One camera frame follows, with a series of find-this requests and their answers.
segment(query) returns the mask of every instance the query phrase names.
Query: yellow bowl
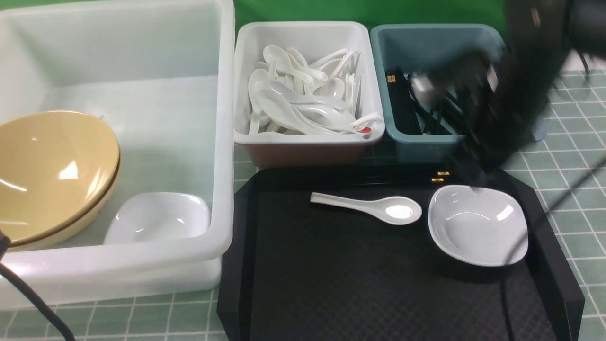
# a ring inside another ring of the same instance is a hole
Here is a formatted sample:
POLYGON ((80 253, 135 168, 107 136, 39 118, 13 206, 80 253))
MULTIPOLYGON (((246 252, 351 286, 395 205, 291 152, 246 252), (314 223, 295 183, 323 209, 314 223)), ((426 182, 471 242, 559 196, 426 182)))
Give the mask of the yellow bowl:
POLYGON ((120 177, 120 173, 122 172, 122 160, 120 159, 118 163, 118 170, 116 171, 114 177, 112 178, 111 185, 107 189, 107 191, 103 194, 101 199, 93 206, 93 208, 86 212, 83 216, 77 219, 71 225, 66 226, 64 229, 60 229, 56 231, 54 234, 46 235, 41 238, 38 238, 34 241, 31 241, 27 244, 21 244, 16 246, 11 246, 8 249, 8 252, 19 252, 19 251, 30 251, 30 250, 39 250, 48 248, 55 244, 58 244, 64 240, 68 240, 80 233, 83 229, 85 229, 88 225, 92 224, 95 218, 99 215, 99 212, 105 204, 112 197, 114 190, 116 189, 116 185, 118 184, 118 179, 120 177))
POLYGON ((72 225, 116 173, 118 141, 100 119, 41 112, 0 126, 0 230, 22 245, 72 225))

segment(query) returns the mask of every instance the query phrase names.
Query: black serving tray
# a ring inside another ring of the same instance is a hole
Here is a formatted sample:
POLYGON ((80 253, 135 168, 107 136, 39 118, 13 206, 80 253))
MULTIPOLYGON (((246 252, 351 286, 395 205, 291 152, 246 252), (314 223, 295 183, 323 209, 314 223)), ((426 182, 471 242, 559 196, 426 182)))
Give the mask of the black serving tray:
POLYGON ((230 341, 516 341, 578 339, 585 298, 534 190, 504 172, 529 224, 525 260, 457 268, 431 240, 433 192, 461 183, 440 166, 262 170, 236 194, 217 312, 230 341), (357 211, 309 203, 311 192, 417 201, 416 223, 392 226, 357 211))

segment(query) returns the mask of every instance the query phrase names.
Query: large white plastic tub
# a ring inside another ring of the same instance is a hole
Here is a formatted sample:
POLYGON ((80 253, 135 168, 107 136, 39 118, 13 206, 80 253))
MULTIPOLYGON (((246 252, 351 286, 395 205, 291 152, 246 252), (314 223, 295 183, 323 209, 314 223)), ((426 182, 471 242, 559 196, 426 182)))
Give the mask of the large white plastic tub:
MULTIPOLYGON (((47 303, 210 289, 233 219, 231 0, 115 0, 0 13, 0 123, 77 110, 109 123, 122 177, 99 218, 54 249, 4 256, 47 303), (103 246, 126 199, 202 197, 199 237, 103 246)), ((0 279, 0 309, 28 306, 0 279)))
POLYGON ((235 64, 234 140, 246 148, 258 167, 317 166, 352 164, 364 150, 378 142, 385 132, 383 122, 375 123, 368 139, 358 135, 247 135, 252 112, 248 99, 248 79, 255 64, 263 61, 267 45, 293 47, 309 61, 348 48, 361 53, 356 75, 362 77, 358 118, 378 113, 383 116, 375 61, 368 30, 348 21, 254 22, 238 32, 235 64))

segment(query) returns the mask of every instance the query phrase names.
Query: green screen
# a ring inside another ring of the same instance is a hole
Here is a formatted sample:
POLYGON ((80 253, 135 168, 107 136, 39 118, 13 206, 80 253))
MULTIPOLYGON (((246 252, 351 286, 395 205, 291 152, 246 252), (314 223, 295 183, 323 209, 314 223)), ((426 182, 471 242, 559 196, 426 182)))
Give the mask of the green screen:
MULTIPOLYGON (((72 2, 3 0, 1 9, 72 2)), ((462 22, 503 33, 503 0, 235 0, 236 30, 253 21, 348 20, 372 29, 381 24, 462 22)))

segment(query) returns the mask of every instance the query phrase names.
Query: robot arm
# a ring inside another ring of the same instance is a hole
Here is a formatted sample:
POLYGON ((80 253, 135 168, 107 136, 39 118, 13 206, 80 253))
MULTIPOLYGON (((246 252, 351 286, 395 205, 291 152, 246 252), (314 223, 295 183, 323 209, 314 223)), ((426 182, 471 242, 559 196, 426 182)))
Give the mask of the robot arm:
POLYGON ((476 186, 530 141, 572 50, 606 57, 606 0, 507 0, 504 16, 507 44, 501 60, 479 68, 481 63, 473 62, 477 52, 471 52, 412 80, 424 104, 453 84, 477 89, 468 134, 445 161, 476 186))

